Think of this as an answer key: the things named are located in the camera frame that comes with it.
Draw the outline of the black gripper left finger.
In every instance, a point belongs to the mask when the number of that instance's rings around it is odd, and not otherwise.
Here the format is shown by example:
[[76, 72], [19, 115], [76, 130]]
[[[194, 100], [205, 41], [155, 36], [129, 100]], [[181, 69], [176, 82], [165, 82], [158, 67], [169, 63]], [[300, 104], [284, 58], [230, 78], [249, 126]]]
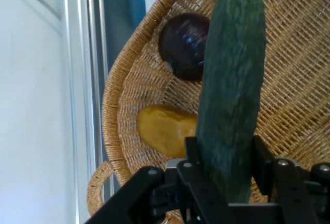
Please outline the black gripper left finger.
[[175, 168], [139, 169], [87, 222], [161, 223], [180, 210], [185, 223], [228, 223], [228, 205], [201, 171], [197, 139], [187, 137], [185, 148]]

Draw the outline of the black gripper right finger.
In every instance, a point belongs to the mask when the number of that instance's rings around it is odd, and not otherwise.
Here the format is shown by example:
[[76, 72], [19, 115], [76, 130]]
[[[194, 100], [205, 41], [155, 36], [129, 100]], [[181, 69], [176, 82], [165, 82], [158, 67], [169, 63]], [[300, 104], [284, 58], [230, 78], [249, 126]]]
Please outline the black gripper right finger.
[[252, 223], [329, 223], [329, 163], [310, 170], [276, 157], [260, 136], [253, 137], [252, 175], [268, 202], [252, 208]]

